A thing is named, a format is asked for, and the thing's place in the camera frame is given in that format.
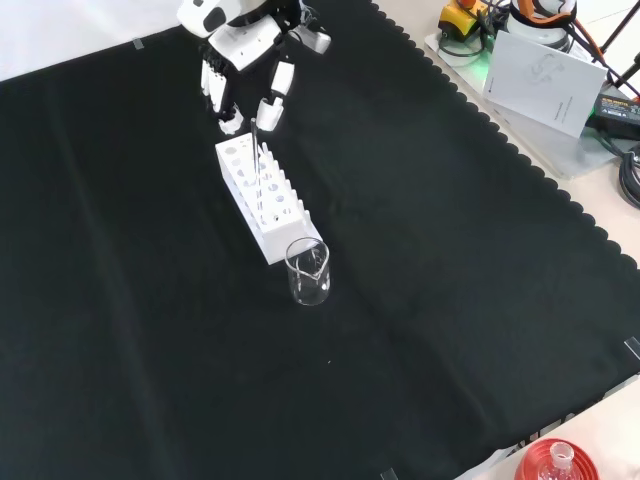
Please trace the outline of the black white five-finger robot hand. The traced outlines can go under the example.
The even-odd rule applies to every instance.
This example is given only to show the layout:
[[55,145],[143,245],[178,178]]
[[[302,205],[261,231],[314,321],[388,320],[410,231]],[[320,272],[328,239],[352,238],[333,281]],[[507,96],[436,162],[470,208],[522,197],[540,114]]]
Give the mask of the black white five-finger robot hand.
[[272,132],[284,112],[295,65],[283,52],[292,38],[322,55],[331,36],[315,10],[302,1],[183,1],[177,19],[201,44],[200,89],[221,132],[235,135],[244,116],[233,98],[233,80],[274,61],[267,93],[256,112],[256,128]]

